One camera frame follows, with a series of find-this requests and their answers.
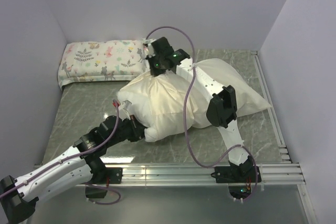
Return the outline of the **cream pillowcase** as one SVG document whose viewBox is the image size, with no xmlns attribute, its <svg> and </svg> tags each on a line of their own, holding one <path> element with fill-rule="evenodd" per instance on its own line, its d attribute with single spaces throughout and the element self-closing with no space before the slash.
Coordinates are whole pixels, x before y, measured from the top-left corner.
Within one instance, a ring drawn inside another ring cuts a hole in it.
<svg viewBox="0 0 336 224">
<path fill-rule="evenodd" d="M 237 116 L 254 114 L 271 107 L 271 105 L 241 75 L 225 61 L 213 58 L 198 64 L 211 78 L 224 86 L 231 85 L 236 91 Z M 157 77 L 145 72 L 130 83 L 144 86 L 154 106 L 154 115 L 161 118 L 171 131 L 171 135 L 183 133 L 183 102 L 189 87 L 182 77 L 167 72 Z M 201 93 L 192 88 L 187 102 L 187 127 L 202 129 L 210 126 L 206 118 L 207 102 Z"/>
</svg>

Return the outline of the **white pillow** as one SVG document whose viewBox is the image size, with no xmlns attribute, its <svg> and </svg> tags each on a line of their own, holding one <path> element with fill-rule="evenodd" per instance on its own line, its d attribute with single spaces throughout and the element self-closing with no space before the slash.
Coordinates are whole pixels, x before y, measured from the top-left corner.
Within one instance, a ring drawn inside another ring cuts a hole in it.
<svg viewBox="0 0 336 224">
<path fill-rule="evenodd" d="M 154 106 L 144 86 L 129 82 L 118 91 L 117 97 L 120 102 L 129 100 L 133 104 L 135 118 L 146 127 L 146 142 L 154 143 L 171 135 L 165 121 L 161 122 L 161 118 L 154 115 Z"/>
</svg>

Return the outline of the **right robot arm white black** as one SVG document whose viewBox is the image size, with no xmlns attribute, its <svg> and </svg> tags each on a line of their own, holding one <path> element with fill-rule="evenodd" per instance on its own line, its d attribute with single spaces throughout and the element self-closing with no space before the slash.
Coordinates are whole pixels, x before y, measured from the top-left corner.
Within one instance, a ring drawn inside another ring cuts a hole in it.
<svg viewBox="0 0 336 224">
<path fill-rule="evenodd" d="M 207 102 L 206 118 L 216 127 L 226 146 L 221 156 L 229 159 L 232 178 L 243 182 L 255 168 L 255 161 L 243 144 L 237 125 L 236 92 L 232 86 L 223 86 L 196 65 L 195 55 L 183 49 L 174 50 L 165 37 L 146 42 L 146 56 L 151 74 L 158 76 L 172 70 L 189 82 L 183 103 L 183 127 L 187 130 L 186 112 L 189 94 L 197 89 Z"/>
</svg>

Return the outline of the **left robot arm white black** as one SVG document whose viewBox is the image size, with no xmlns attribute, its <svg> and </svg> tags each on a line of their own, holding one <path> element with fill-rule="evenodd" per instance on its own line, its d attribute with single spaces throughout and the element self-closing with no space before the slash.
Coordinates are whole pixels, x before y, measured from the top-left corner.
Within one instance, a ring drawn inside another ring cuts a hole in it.
<svg viewBox="0 0 336 224">
<path fill-rule="evenodd" d="M 135 117 L 109 116 L 58 157 L 34 171 L 1 180 L 1 205 L 9 223 L 21 223 L 38 203 L 82 183 L 100 183 L 107 176 L 101 160 L 107 149 L 125 140 L 144 138 L 146 127 Z"/>
</svg>

